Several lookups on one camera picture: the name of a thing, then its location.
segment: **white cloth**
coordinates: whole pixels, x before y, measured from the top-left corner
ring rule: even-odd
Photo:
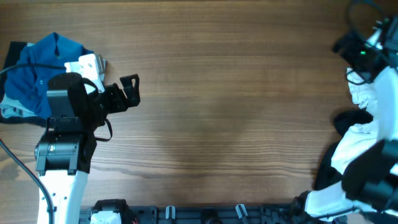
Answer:
[[[363,79],[355,72],[348,74],[348,80],[360,83]],[[367,151],[377,141],[379,131],[377,98],[373,84],[354,85],[348,83],[349,91],[353,97],[353,103],[359,108],[366,108],[366,111],[374,116],[369,124],[354,124],[349,127],[343,139],[340,141],[336,151],[331,158],[331,166],[341,174],[344,173],[348,164]],[[398,165],[391,169],[391,173],[398,175]]]

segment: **wooden table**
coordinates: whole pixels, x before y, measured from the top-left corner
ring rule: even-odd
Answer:
[[[141,104],[108,117],[114,137],[98,144],[83,206],[289,202],[340,138],[331,115],[353,107],[346,64],[330,50],[347,29],[345,4],[0,4],[0,65],[10,41],[58,32],[109,62],[106,85],[139,74]],[[0,125],[32,170],[43,131]],[[0,223],[35,223],[37,186],[4,152],[0,201]]]

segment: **blue garment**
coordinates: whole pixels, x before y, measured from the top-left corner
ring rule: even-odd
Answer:
[[[54,32],[35,45],[24,47],[17,64],[41,63],[63,67],[66,62],[76,62],[80,56],[92,53],[81,44]],[[37,116],[47,119],[51,116],[47,82],[65,72],[66,70],[39,67],[16,68],[7,72],[4,89],[9,98],[19,100]]]

